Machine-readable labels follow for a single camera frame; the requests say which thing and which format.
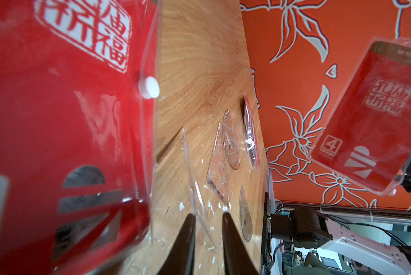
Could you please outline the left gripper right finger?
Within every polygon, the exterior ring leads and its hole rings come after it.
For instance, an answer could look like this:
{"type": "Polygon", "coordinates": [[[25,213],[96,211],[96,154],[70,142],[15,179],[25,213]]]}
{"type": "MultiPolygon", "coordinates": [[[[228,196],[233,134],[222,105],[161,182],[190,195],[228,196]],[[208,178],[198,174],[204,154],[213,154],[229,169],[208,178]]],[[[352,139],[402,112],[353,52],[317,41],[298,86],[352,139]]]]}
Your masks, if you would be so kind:
{"type": "Polygon", "coordinates": [[[226,275],[258,275],[230,213],[222,215],[223,258],[226,275]]]}

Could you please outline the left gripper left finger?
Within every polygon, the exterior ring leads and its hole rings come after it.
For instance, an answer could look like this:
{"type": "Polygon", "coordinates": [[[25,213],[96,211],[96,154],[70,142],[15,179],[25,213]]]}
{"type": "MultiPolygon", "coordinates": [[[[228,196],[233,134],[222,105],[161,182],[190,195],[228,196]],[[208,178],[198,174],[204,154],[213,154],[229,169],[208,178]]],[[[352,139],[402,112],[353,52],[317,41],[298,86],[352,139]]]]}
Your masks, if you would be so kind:
{"type": "Polygon", "coordinates": [[[188,214],[158,275],[192,275],[195,266],[196,217],[188,214]]]}

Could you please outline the clear triangle ruler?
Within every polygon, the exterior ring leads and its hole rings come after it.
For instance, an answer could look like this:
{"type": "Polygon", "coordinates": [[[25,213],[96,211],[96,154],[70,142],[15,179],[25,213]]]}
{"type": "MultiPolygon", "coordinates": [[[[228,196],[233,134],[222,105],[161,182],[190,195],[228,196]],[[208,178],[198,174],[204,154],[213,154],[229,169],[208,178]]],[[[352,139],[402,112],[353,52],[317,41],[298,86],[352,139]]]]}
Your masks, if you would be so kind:
{"type": "Polygon", "coordinates": [[[209,163],[207,183],[224,205],[231,209],[226,162],[222,123],[219,123],[209,163]]]}

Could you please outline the clear protractor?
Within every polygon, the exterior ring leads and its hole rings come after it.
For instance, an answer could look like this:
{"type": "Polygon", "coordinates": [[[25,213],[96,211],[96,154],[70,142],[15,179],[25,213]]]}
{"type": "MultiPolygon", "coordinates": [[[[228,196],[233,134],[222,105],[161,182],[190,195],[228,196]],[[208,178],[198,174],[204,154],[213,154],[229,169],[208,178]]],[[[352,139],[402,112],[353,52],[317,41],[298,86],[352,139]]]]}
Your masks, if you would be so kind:
{"type": "Polygon", "coordinates": [[[241,186],[239,196],[239,214],[241,222],[241,231],[246,242],[250,242],[253,234],[253,222],[249,210],[249,203],[246,196],[245,187],[241,186]]]}
{"type": "Polygon", "coordinates": [[[241,159],[239,156],[238,143],[235,137],[230,110],[226,110],[223,117],[223,144],[225,147],[226,158],[230,167],[233,170],[237,170],[241,165],[241,159]]]}

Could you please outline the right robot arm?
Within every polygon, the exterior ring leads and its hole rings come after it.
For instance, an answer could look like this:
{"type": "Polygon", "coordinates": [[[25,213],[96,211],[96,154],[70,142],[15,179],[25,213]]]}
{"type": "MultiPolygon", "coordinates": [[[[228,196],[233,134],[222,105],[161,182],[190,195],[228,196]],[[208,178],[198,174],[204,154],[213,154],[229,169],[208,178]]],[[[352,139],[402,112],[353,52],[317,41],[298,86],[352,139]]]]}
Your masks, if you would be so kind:
{"type": "MultiPolygon", "coordinates": [[[[347,172],[353,172],[357,176],[369,176],[373,173],[375,162],[370,156],[369,150],[363,146],[357,146],[347,151],[348,158],[340,158],[339,163],[347,168],[347,172]]],[[[411,154],[407,158],[401,171],[403,175],[411,177],[411,154]]],[[[353,176],[343,175],[348,180],[353,176]]],[[[270,215],[272,238],[292,242],[299,248],[323,248],[344,256],[358,260],[361,264],[376,270],[383,275],[411,275],[411,246],[389,246],[378,243],[367,237],[354,233],[347,229],[340,218],[330,218],[315,209],[315,206],[297,207],[289,216],[281,214],[270,215]]]]}

